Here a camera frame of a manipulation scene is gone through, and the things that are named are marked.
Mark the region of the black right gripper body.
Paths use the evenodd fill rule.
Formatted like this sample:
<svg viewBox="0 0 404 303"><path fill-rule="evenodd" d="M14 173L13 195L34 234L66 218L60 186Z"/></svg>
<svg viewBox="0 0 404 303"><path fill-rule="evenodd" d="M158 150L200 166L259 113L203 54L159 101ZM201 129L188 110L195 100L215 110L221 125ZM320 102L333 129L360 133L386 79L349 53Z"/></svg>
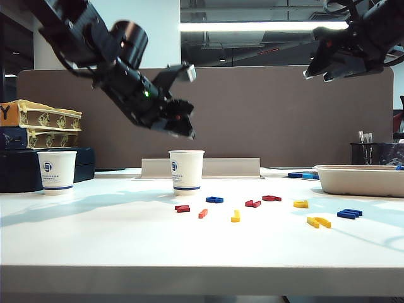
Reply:
<svg viewBox="0 0 404 303"><path fill-rule="evenodd" d="M352 36L348 29L331 30L326 27L317 27L313 30L312 36L319 45L327 44L332 47L330 64L337 56L352 56L364 60L367 69L365 73L381 73L384 70L383 62L370 59L369 53L358 46L357 37Z"/></svg>

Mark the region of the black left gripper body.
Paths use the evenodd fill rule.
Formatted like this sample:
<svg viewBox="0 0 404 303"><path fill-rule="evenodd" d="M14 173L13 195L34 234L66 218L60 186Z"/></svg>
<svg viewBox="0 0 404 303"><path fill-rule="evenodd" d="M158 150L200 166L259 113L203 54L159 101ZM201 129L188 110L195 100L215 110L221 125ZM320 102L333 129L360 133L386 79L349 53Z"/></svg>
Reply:
<svg viewBox="0 0 404 303"><path fill-rule="evenodd" d="M132 97L132 106L139 124L149 129L159 121L176 121L176 116L190 116L194 110L187 100L140 95Z"/></svg>

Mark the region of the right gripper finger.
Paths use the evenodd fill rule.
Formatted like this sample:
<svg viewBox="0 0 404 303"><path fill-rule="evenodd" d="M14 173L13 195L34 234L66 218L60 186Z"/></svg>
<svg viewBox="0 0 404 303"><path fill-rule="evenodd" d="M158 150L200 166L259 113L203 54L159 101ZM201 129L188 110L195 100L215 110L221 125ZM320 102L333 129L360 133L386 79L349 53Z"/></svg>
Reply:
<svg viewBox="0 0 404 303"><path fill-rule="evenodd" d="M366 71L363 59L352 56L337 56L326 68L326 71L323 73L323 79L325 82L330 82L339 78L358 76Z"/></svg>
<svg viewBox="0 0 404 303"><path fill-rule="evenodd" d="M310 65L303 72L305 79L324 74L330 65L332 47L327 44L320 44L316 53L313 55Z"/></svg>

